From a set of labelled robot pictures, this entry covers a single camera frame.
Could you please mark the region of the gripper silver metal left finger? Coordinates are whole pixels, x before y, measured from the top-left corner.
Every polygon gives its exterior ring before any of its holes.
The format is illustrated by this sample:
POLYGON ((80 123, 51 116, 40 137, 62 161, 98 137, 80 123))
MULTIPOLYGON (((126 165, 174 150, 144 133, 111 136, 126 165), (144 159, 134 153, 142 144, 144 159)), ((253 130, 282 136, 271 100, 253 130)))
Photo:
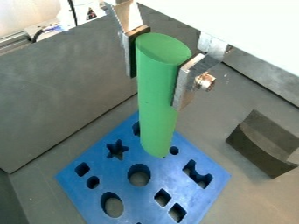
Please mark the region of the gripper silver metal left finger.
POLYGON ((118 36, 124 49, 126 75, 136 77, 136 38, 151 28, 143 23, 136 0, 111 0, 107 7, 119 26, 118 36))

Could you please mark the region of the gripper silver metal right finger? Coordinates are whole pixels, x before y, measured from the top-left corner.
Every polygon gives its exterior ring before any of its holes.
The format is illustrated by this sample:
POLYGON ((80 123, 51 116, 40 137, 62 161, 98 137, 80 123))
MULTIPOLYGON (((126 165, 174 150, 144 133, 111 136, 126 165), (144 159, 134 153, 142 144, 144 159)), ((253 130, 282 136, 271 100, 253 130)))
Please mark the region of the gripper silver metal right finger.
POLYGON ((173 107, 181 111, 193 101, 195 91, 211 91, 217 78, 210 70, 223 61, 230 44, 202 32, 198 43, 199 53, 182 63, 173 94, 173 107))

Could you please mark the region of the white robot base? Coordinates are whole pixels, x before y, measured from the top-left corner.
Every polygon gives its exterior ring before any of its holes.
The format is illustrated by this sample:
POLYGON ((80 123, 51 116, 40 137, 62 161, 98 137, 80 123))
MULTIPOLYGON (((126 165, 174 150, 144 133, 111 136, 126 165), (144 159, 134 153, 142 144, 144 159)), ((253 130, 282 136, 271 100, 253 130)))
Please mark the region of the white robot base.
POLYGON ((58 0, 58 3, 56 16, 24 29, 34 43, 107 15, 103 0, 58 0))

